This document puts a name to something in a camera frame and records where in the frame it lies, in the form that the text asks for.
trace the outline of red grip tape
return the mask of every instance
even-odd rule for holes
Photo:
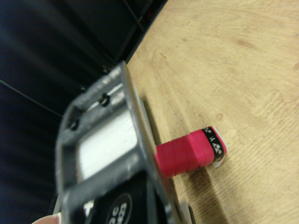
[[[221,160],[226,144],[212,126],[157,146],[156,159],[162,173],[172,177]]]

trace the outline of wooden table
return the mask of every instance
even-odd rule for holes
[[[299,223],[299,1],[169,0],[130,60],[156,144],[215,126],[220,168],[174,177],[200,223]]]

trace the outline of dark background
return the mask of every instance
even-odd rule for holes
[[[165,2],[1,1],[0,223],[52,214],[55,140],[67,105],[129,61]]]

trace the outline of black and white label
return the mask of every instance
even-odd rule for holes
[[[222,158],[224,156],[224,148],[223,148],[220,140],[218,139],[216,133],[210,127],[206,127],[202,130],[205,133],[206,138],[210,142],[212,149],[214,150],[214,155],[215,155],[214,162],[222,160]]]
[[[132,198],[129,193],[121,194],[112,204],[106,224],[127,224],[132,211]]]

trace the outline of wood grain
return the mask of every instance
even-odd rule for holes
[[[299,223],[299,1],[169,0],[130,60],[156,143],[213,125],[223,165],[174,177],[197,223]]]

